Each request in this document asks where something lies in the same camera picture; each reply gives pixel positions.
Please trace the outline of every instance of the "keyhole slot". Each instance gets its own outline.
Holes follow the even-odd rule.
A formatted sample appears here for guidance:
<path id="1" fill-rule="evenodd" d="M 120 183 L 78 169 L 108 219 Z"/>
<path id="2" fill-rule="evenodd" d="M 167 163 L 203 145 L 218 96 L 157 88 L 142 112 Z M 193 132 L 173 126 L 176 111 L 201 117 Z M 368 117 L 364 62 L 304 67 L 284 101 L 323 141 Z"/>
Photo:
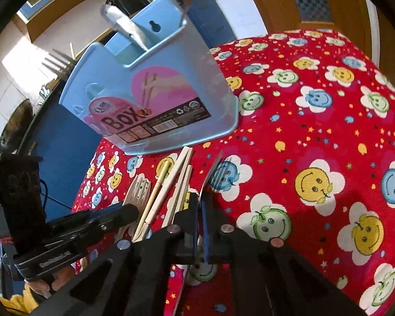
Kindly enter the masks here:
<path id="1" fill-rule="evenodd" d="M 157 24 L 156 22 L 154 22 L 153 20 L 151 20 L 149 22 L 149 24 L 151 25 L 152 31 L 154 31 L 155 33 L 158 33 L 159 31 L 161 31 L 161 26 L 159 24 Z"/>

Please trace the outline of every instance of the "wooden door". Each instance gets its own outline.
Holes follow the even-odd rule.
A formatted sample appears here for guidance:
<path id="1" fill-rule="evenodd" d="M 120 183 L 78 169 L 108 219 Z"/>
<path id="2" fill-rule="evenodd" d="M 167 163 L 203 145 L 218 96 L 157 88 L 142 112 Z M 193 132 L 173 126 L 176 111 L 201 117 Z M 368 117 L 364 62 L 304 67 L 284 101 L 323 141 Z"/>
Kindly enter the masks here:
<path id="1" fill-rule="evenodd" d="M 372 55 L 365 0 L 254 0 L 269 33 L 292 29 L 340 31 L 367 56 Z"/>

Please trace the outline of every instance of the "red tablecloth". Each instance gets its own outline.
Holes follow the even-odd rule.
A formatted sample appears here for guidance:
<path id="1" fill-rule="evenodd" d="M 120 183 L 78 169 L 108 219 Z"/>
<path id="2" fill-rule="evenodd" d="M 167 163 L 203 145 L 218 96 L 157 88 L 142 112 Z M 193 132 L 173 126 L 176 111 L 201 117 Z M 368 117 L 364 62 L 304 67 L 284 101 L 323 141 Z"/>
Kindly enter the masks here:
<path id="1" fill-rule="evenodd" d="M 368 315 L 384 315 L 395 300 L 394 87 L 331 30 L 243 39 L 211 53 L 240 99 L 240 120 L 230 135 L 194 146 L 191 189 L 200 189 L 223 150 L 230 170 L 214 188 L 230 222 L 252 237 L 287 240 Z M 158 163 L 178 153 L 127 165 L 131 157 L 103 140 L 73 211 L 122 201 L 135 174 L 154 184 Z M 121 181 L 109 191 L 115 175 Z M 165 212 L 164 205 L 153 231 Z M 106 236 L 90 259 L 113 241 Z M 173 265 L 166 315 L 182 279 Z M 179 313 L 232 315 L 229 279 L 227 266 L 195 268 Z"/>

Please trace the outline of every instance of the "barcode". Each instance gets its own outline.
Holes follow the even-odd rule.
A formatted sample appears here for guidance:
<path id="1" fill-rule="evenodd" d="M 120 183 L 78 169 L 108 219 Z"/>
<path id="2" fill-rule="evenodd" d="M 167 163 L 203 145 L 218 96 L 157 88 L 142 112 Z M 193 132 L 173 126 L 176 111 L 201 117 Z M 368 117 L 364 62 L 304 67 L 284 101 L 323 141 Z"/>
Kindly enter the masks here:
<path id="1" fill-rule="evenodd" d="M 153 127 L 153 129 L 155 129 L 158 133 L 162 133 L 162 132 L 168 131 L 170 129 L 174 129 L 176 127 L 177 127 L 177 124 L 172 119 L 170 119 L 168 121 L 160 123 L 159 125 L 155 125 Z"/>

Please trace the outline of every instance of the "plastic container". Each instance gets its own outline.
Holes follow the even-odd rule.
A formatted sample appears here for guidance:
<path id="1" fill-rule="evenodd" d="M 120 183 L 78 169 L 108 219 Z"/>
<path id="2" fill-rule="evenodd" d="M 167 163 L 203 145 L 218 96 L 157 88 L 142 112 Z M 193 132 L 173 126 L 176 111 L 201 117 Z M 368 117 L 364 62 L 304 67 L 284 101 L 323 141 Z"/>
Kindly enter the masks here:
<path id="1" fill-rule="evenodd" d="M 117 33 L 85 51 L 59 103 L 128 155 L 193 145 L 232 132 L 238 99 L 176 0 L 155 0 L 132 20 L 144 52 Z"/>

